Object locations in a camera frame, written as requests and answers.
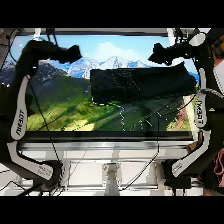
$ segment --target robotic arm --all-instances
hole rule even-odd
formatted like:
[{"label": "robotic arm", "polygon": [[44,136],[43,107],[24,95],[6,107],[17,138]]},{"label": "robotic arm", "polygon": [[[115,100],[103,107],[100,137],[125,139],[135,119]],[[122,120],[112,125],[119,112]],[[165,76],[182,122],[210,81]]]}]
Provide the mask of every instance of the robotic arm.
[{"label": "robotic arm", "polygon": [[174,177],[197,177],[223,146],[224,96],[214,70],[211,43],[204,33],[194,33],[187,41],[168,48],[156,44],[149,60],[171,65],[178,57],[194,58],[200,75],[201,91],[195,107],[195,124],[202,129],[203,143],[184,158],[172,162],[171,170]]},{"label": "robotic arm", "polygon": [[38,61],[58,60],[60,63],[74,62],[81,58],[79,47],[74,45],[62,49],[49,41],[28,42],[16,64],[16,75],[9,88],[1,88],[0,94],[0,163],[25,179],[34,180],[37,191],[51,191],[62,178],[62,162],[57,160],[38,162],[22,155],[17,141],[26,132],[29,102],[26,89],[29,80],[36,74]]}]

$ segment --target display screen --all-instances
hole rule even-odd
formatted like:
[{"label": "display screen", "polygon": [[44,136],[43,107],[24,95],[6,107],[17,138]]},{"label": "display screen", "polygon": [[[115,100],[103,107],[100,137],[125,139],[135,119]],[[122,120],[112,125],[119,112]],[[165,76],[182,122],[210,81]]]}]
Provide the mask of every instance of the display screen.
[{"label": "display screen", "polygon": [[[41,35],[41,38],[47,40],[45,35]],[[183,106],[183,97],[119,105],[96,105],[92,101],[91,69],[165,67],[147,59],[155,43],[161,43],[163,47],[170,45],[168,37],[56,35],[56,38],[58,45],[63,48],[79,45],[82,58],[71,64],[40,61],[38,72],[31,80],[50,131],[157,131],[158,116],[161,117],[161,131],[190,130],[185,109],[166,117],[161,116]],[[31,35],[15,37],[11,53],[16,60],[31,39]],[[185,62],[188,72],[198,81],[193,62]],[[10,87],[14,75],[15,62],[8,55],[0,72],[0,82]],[[27,130],[46,131],[35,101],[31,109],[35,114],[28,118]]]}]

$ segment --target cloud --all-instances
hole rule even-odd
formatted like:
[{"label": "cloud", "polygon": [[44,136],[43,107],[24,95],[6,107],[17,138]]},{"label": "cloud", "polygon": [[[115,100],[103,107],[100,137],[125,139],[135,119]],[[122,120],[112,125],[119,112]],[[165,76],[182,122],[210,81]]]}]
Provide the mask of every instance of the cloud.
[{"label": "cloud", "polygon": [[103,62],[112,56],[122,57],[130,61],[141,60],[141,56],[132,49],[121,49],[110,42],[100,43],[96,48],[96,53],[90,57]]}]

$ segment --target black fabric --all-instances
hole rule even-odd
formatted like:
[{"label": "black fabric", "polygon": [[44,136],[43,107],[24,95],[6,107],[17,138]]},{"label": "black fabric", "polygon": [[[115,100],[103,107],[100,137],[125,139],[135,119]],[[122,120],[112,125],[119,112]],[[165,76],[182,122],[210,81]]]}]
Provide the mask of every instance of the black fabric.
[{"label": "black fabric", "polygon": [[93,102],[133,101],[195,93],[196,80],[184,62],[173,67],[119,68],[90,71]]}]

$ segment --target black border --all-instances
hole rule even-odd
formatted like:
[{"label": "black border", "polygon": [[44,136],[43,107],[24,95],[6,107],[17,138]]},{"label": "black border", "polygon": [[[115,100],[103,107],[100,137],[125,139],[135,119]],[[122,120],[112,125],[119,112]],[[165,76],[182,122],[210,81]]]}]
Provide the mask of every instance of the black border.
[{"label": "black border", "polygon": [[[168,33],[145,33],[145,32],[108,32],[108,31],[56,31],[57,35],[120,35],[120,36],[162,36],[168,37]],[[14,36],[33,35],[33,32],[17,32]],[[41,35],[46,35],[46,31],[41,32]],[[76,142],[76,141],[192,141],[193,136],[191,131],[27,131],[23,142]]]}]

